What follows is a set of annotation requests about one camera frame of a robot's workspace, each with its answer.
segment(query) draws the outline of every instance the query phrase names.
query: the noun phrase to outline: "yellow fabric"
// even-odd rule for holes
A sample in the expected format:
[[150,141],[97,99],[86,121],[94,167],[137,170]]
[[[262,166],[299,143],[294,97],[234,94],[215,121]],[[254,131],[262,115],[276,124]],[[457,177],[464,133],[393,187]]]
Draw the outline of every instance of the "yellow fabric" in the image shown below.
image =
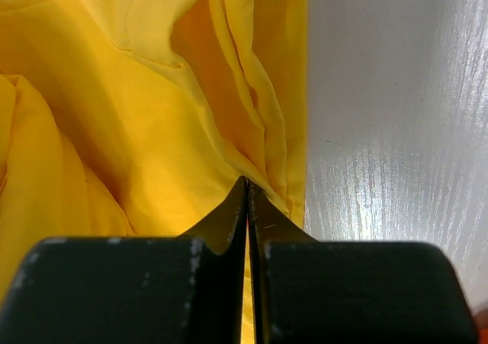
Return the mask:
[[176,235],[239,175],[301,225],[306,65],[307,0],[0,0],[0,297],[38,240]]

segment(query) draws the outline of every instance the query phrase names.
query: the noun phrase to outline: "white wooden table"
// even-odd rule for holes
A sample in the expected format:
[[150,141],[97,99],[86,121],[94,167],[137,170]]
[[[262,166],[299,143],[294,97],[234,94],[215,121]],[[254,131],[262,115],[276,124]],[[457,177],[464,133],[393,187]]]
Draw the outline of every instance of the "white wooden table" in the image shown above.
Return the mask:
[[306,229],[440,246],[488,305],[488,0],[310,0]]

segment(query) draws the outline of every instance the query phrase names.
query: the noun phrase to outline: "wood grain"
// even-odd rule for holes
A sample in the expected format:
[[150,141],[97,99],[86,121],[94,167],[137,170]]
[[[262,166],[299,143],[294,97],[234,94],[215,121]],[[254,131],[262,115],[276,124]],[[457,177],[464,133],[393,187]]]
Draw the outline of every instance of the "wood grain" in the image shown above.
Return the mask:
[[421,240],[488,304],[488,0],[310,0],[306,229]]

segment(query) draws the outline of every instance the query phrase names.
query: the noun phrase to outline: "yellow cloth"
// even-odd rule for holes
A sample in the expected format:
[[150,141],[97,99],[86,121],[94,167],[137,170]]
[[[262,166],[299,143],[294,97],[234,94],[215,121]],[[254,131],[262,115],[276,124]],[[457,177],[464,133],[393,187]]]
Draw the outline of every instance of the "yellow cloth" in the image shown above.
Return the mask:
[[0,0],[0,297],[38,240],[176,235],[239,175],[301,225],[306,67],[307,0]]

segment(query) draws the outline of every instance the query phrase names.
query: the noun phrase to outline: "white surface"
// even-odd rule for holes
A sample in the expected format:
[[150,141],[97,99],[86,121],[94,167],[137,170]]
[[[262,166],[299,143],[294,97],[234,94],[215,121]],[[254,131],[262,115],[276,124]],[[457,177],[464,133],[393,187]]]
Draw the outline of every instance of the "white surface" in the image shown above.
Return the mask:
[[310,0],[306,228],[443,248],[488,301],[487,0]]

